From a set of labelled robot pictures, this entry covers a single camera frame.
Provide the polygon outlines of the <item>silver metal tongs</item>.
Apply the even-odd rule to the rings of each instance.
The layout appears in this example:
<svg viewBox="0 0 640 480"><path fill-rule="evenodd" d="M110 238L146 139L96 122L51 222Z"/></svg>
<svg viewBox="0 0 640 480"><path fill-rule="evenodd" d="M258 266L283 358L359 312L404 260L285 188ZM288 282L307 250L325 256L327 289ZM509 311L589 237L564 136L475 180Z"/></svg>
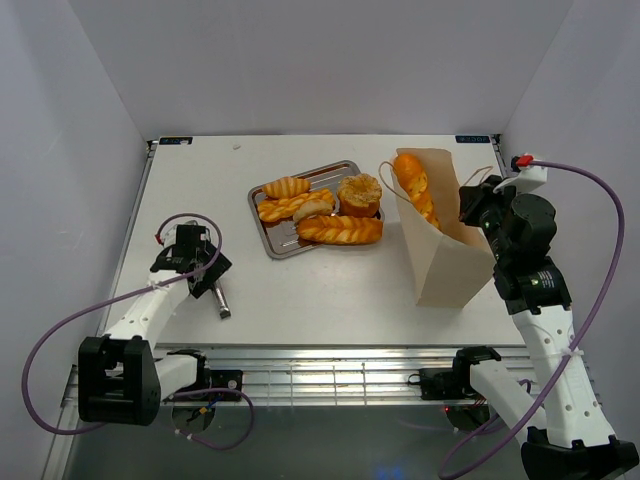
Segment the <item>silver metal tongs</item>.
<svg viewBox="0 0 640 480"><path fill-rule="evenodd" d="M231 317L231 309L226 299L225 292L221 285L220 280L216 280L211 288L214 300L217 305L218 315L221 320L225 320Z"/></svg>

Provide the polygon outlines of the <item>cream paper bag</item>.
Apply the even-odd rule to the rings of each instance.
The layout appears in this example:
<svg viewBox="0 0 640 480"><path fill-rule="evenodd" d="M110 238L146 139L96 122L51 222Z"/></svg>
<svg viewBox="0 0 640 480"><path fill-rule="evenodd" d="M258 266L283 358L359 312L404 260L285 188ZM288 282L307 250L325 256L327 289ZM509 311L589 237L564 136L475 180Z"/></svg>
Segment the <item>cream paper bag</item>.
<svg viewBox="0 0 640 480"><path fill-rule="evenodd" d="M410 203L393 169L402 153L416 156L426 170L440 230L428 223ZM393 194L414 276L414 299L419 306L463 308L489 282L494 257L477 227L459 221L459 188L450 151L438 148L399 148L382 163L391 179L382 181Z"/></svg>

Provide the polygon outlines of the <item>long fake baguette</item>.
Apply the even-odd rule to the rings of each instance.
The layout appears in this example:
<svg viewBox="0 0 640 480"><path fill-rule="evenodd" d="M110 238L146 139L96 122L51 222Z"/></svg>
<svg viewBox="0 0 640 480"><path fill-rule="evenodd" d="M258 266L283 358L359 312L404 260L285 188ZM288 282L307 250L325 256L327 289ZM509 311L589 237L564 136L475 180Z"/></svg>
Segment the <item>long fake baguette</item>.
<svg viewBox="0 0 640 480"><path fill-rule="evenodd" d="M412 154L402 153L394 159L393 169L410 203L428 223L440 230L440 222L429 191L428 176L420 160Z"/></svg>

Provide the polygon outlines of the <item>round sesame fake bread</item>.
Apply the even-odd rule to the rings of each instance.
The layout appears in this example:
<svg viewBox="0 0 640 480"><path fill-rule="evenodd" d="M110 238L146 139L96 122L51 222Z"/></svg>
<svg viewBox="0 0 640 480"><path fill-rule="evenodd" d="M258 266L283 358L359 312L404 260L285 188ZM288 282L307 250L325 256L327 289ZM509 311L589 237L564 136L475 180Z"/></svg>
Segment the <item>round sesame fake bread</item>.
<svg viewBox="0 0 640 480"><path fill-rule="evenodd" d="M341 215L372 218L380 207L382 188L375 177L361 173L344 177L336 194Z"/></svg>

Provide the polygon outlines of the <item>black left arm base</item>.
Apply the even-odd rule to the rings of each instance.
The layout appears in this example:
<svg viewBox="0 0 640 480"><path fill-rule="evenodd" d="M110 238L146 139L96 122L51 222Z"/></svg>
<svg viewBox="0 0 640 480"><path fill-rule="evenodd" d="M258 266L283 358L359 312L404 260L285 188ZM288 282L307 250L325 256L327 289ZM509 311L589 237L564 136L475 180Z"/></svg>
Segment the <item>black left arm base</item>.
<svg viewBox="0 0 640 480"><path fill-rule="evenodd" d="M211 370L205 368L198 379L187 387L181 388L173 399L186 402L224 401L239 402L238 391L243 388L242 370Z"/></svg>

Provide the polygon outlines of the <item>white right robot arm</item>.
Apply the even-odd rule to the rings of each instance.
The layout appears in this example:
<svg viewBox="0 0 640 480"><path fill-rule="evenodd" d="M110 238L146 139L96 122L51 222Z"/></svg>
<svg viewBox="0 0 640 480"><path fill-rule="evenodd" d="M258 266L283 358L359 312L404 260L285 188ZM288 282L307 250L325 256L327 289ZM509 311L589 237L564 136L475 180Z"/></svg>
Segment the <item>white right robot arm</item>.
<svg viewBox="0 0 640 480"><path fill-rule="evenodd" d="M556 211L492 175L463 186L460 220L478 227L496 260L494 283L521 334L541 390L531 396L489 347L459 351L451 382L478 393L507 425L530 479L617 479L639 464L635 445L618 439L575 346L571 297L548 252Z"/></svg>

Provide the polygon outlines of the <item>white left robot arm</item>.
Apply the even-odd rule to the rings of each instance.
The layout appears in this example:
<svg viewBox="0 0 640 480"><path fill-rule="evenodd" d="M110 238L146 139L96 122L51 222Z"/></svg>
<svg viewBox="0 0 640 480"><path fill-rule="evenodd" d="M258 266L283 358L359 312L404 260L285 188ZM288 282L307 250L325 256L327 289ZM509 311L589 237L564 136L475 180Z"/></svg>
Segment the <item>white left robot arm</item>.
<svg viewBox="0 0 640 480"><path fill-rule="evenodd" d="M85 422L147 426L174 393L197 400L211 390L203 355L183 349L157 360L154 349L177 308L212 291L231 262L195 221L172 227L160 244L146 291L102 336L79 347L78 408Z"/></svg>

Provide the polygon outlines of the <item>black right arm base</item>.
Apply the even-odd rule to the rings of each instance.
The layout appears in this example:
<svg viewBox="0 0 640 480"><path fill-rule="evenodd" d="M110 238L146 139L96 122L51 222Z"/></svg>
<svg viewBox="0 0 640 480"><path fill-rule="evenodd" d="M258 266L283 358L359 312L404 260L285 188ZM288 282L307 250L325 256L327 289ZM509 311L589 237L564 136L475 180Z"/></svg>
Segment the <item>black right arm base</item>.
<svg viewBox="0 0 640 480"><path fill-rule="evenodd" d="M407 385L420 389L422 400L469 400L451 369L420 368L407 378Z"/></svg>

